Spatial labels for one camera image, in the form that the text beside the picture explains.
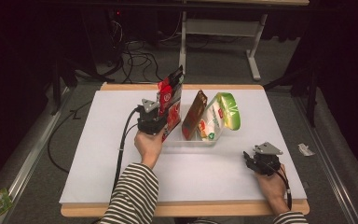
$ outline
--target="table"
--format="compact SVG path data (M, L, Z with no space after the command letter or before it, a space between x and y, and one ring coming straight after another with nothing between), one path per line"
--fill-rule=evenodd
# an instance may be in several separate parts
M219 3L240 3L240 4L263 4L263 5L287 5L307 6L309 0L184 0L186 2L219 2ZM186 12L182 12L182 40L179 55L179 65L184 67L186 72L186 35L229 35L229 36L250 36L253 40L251 49L246 50L246 58L251 68L254 80L261 79L255 62L255 52L266 25L267 13L260 17L260 21L222 21L222 20L201 20L188 19Z
M186 150L177 147L164 148L154 169L160 184L155 216L272 214L258 189L253 171L246 168L241 155L244 150L252 155L252 146L266 140L283 151L280 160L286 166L291 184L293 210L307 214L310 210L307 196L263 88L258 85L185 84L182 105L191 104L195 92L199 89L204 90L210 98L217 91L231 92L241 112L241 128L236 132L223 132L214 147ZM143 97L153 97L156 92L156 85L114 84L104 84L101 91L96 92L60 199L64 216L103 215L110 199L116 172L118 152L115 148L118 149L127 115L140 104ZM119 99L119 96L126 96L125 101ZM134 135L135 132L130 132L127 137L122 170L128 163L140 160L136 148L131 143ZM222 185L228 182L235 184ZM200 183L207 184L208 188L200 190Z

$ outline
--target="paper scrap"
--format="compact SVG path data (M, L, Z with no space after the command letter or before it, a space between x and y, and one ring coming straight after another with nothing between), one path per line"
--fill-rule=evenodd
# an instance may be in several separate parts
M304 145L302 143L298 145L298 149L300 150L300 152L304 156L313 156L313 155L315 155L315 153L313 151L308 149L308 146L306 146L306 145Z

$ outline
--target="person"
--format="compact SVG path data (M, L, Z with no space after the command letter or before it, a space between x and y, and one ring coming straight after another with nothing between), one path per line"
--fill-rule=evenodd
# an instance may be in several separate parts
M162 150L162 135L163 131L156 135L138 131L135 135L134 145L141 154L141 162L132 163L123 171L101 224L152 222L158 199L158 179L152 170ZM288 208L285 185L277 175L255 174L255 177L276 216L274 224L308 223L302 213Z

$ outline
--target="striped shirt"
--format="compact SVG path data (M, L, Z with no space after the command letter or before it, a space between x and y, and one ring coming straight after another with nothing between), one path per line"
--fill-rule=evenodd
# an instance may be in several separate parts
M101 224L152 223L158 198L158 180L152 170L140 163L130 164L120 176ZM215 223L197 220L195 223ZM299 212L287 212L274 219L274 224L308 223Z

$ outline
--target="plastic container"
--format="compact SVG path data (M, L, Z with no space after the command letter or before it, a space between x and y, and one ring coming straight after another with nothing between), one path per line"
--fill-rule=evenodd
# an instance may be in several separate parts
M213 147L216 141L203 141L198 131L194 132L190 140L186 140L182 134L182 121L185 118L190 105L181 105L181 122L170 132L165 139L164 147Z

